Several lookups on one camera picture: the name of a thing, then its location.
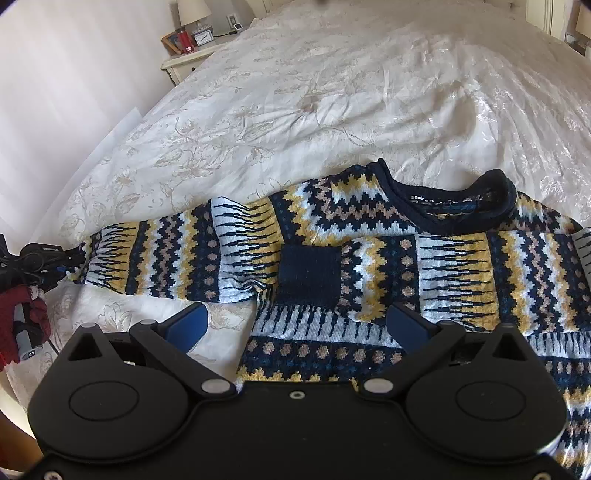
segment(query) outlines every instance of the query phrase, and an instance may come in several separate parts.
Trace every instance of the sweater sleeve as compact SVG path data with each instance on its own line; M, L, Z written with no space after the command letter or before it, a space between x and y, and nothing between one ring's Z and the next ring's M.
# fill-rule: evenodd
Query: sweater sleeve
M281 233L268 199L217 197L192 210L103 228L74 276L127 295L236 302L273 283Z

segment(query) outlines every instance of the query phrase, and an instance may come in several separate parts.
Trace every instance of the nightstand drawer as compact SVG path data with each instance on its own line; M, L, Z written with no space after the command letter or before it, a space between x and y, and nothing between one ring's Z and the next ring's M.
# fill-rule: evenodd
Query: nightstand drawer
M191 61L189 63L184 63L182 65L173 67L176 70L177 78L180 79L182 82L185 78L191 75L195 70L197 70L201 64L205 61L205 59Z

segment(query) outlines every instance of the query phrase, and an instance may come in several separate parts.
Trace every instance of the headboard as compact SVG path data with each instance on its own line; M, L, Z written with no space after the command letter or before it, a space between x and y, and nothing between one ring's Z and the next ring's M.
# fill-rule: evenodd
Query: headboard
M525 18L528 0L482 0L484 3L503 8L516 18Z
M246 0L257 18L266 17L277 7L291 0ZM525 18L528 0L482 0L484 3L506 9L518 18Z
M291 0L246 0L257 18L264 18ZM523 18L553 37L564 40L567 0L477 0L502 8Z
M291 2L291 0L246 0L257 18L265 18L274 9Z

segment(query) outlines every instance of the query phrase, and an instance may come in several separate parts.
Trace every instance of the fair isle sweater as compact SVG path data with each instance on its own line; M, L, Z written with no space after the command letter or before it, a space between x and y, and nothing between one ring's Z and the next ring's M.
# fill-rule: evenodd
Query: fair isle sweater
M517 192L500 170L447 192L397 182L379 159L247 205L217 197L175 215L105 227L83 243L87 260L74 278L127 295L234 302L276 282L282 245L579 229Z
M242 380L356 381L378 374L403 354L383 326L392 301L476 330L513 322L531 334L567 401L571 420L557 459L580 476L590 463L591 424L585 279L591 246L580 230L517 192L499 170L446 192L401 184L380 159L247 205L218 197L160 219L108 226L82 245L87 258L76 280L123 294L200 301L258 294ZM569 238L575 232L580 258ZM291 247L292 260L298 247L324 247L312 259L324 258L332 270L319 277L325 289L305 271L299 271L304 277L280 271L274 304L281 253ZM302 284L307 291L293 288Z

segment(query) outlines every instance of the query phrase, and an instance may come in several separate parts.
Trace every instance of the bed sheet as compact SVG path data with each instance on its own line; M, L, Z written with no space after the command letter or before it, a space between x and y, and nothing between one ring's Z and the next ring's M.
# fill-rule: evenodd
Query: bed sheet
M64 246L122 221L239 202L386 159L411 184L461 189L492 168L584 225L591 220L591 67L565 44L471 0L294 0L174 88L72 194ZM63 282L54 340L162 321L186 302ZM233 380L254 303L209 305L191 355ZM28 404L54 354L9 367Z

